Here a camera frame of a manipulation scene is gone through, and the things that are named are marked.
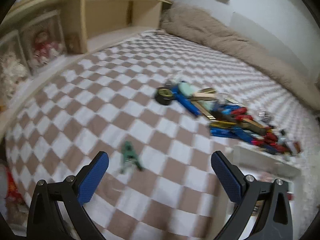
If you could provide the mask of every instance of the brown blanket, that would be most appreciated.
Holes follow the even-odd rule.
[[[173,6],[163,14],[161,27],[167,33],[219,50],[252,65],[291,91],[300,101],[320,110],[316,86],[287,63],[268,56],[266,50],[199,8]]]

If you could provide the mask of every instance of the green toy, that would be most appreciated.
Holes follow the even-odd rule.
[[[125,169],[127,168],[127,163],[131,162],[132,164],[136,165],[139,171],[143,171],[143,167],[139,162],[138,155],[136,154],[135,150],[133,149],[132,143],[126,141],[121,147],[121,153],[123,154],[122,159],[122,169],[121,174],[124,174]]]

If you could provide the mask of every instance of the metal screw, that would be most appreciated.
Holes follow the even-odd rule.
[[[74,179],[75,179],[75,176],[73,176],[73,175],[66,177],[67,182],[73,182]]]
[[[277,184],[280,185],[280,186],[283,184],[283,181],[282,181],[281,179],[276,179],[276,182],[277,182]]]
[[[252,175],[247,175],[247,176],[245,176],[245,179],[246,179],[248,182],[253,182],[253,181],[254,181],[254,176],[252,176]]]
[[[37,182],[37,185],[38,186],[42,186],[44,184],[44,180],[43,179],[41,179],[41,180],[39,180],[38,182]]]

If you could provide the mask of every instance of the black tape roll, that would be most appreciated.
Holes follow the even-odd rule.
[[[161,105],[168,106],[172,100],[174,100],[174,94],[170,89],[158,88],[155,94],[155,100]]]

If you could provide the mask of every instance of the brown and white checkered fabric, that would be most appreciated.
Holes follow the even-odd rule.
[[[204,117],[177,102],[153,100],[169,73],[195,87],[264,107],[304,149],[319,128],[297,99],[251,66],[170,35],[144,35],[81,60],[37,93],[6,135],[7,157],[30,204],[39,179],[62,181],[100,151],[109,168],[85,208],[106,239],[200,239],[210,224],[217,178],[210,154],[238,141],[211,137]],[[119,174],[121,144],[131,141],[144,172]]]

